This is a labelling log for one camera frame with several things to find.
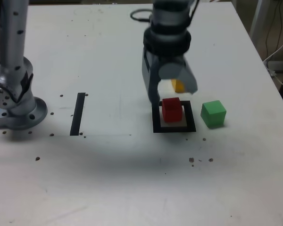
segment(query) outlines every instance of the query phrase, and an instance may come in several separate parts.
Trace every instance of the white cable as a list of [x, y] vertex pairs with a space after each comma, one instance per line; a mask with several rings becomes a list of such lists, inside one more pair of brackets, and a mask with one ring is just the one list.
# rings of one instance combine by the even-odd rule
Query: white cable
[[276, 75], [274, 76], [274, 78], [276, 78], [277, 81], [278, 81], [281, 85], [283, 85], [283, 83], [280, 81], [280, 79], [278, 79], [278, 77], [277, 77]]
[[272, 55], [270, 55], [268, 58], [266, 58], [266, 59], [263, 61], [263, 63], [264, 63], [265, 61], [267, 61], [269, 58], [271, 58], [274, 54], [276, 54], [280, 49], [282, 49], [282, 47], [283, 47], [283, 45], [282, 45], [276, 52], [274, 52]]
[[[271, 54], [268, 58], [266, 58], [266, 59], [263, 61], [263, 63], [264, 63], [265, 61], [267, 61], [269, 58], [271, 58], [274, 54], [276, 54], [280, 49], [282, 49], [282, 47], [283, 47], [283, 45], [282, 45], [276, 52], [274, 52], [274, 53]], [[273, 71], [273, 70], [267, 68], [266, 65], [265, 65], [265, 68], [272, 74], [272, 75], [271, 75], [271, 74], [269, 73], [272, 78], [276, 78], [277, 81], [278, 81], [278, 83], [280, 83], [281, 85], [283, 85], [283, 83], [280, 81], [280, 79], [278, 79], [278, 77], [277, 77], [275, 71]]]

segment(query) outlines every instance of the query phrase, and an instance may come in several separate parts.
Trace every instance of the black line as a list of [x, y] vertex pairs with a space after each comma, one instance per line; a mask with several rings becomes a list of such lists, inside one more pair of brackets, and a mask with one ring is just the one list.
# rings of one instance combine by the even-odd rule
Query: black line
[[78, 136], [80, 132], [81, 119], [83, 114], [85, 93], [78, 93], [75, 104], [74, 117], [72, 119], [70, 135]]

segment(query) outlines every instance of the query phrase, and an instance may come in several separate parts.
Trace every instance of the red cube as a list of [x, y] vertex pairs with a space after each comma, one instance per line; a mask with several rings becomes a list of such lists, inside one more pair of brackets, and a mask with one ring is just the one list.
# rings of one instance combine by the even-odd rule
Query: red cube
[[165, 122], [181, 121], [183, 108], [178, 97], [162, 100], [162, 115]]

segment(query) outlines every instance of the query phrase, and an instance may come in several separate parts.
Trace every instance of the floor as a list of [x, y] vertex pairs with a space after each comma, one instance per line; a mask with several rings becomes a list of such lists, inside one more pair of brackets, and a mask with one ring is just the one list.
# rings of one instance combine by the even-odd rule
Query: floor
[[[131, 3], [131, 4], [139, 4], [139, 3], [151, 3], [152, 0], [83, 0], [82, 4], [112, 4], [112, 3], [117, 3], [117, 4], [126, 4], [126, 3]], [[257, 47], [259, 55], [261, 56], [262, 59], [266, 58], [266, 35], [269, 29], [269, 26], [271, 24], [273, 15], [274, 15], [274, 9], [277, 4], [277, 1], [274, 0], [271, 2], [269, 12], [268, 12], [268, 17], [266, 19], [266, 24], [264, 27], [264, 31], [262, 33], [259, 45]], [[257, 1], [254, 0], [238, 0], [237, 1], [237, 13], [245, 27], [245, 29], [249, 32], [252, 19], [256, 10], [256, 5]], [[280, 28], [280, 18], [279, 18], [279, 13], [277, 12], [277, 15], [275, 17], [275, 22], [274, 26], [270, 32], [269, 39], [268, 39], [268, 46], [269, 46], [269, 52], [274, 52], [277, 40], [278, 40], [278, 35], [279, 35], [279, 28]], [[283, 44], [283, 31], [280, 39], [280, 46]], [[273, 58], [274, 60], [283, 60], [283, 49], [275, 55]]]

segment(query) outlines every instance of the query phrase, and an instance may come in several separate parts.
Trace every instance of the green cube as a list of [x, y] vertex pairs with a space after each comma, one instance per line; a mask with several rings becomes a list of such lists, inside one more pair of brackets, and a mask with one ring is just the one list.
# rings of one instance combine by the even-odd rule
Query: green cube
[[202, 104], [201, 117], [207, 127], [221, 127], [225, 121], [226, 109], [219, 100]]

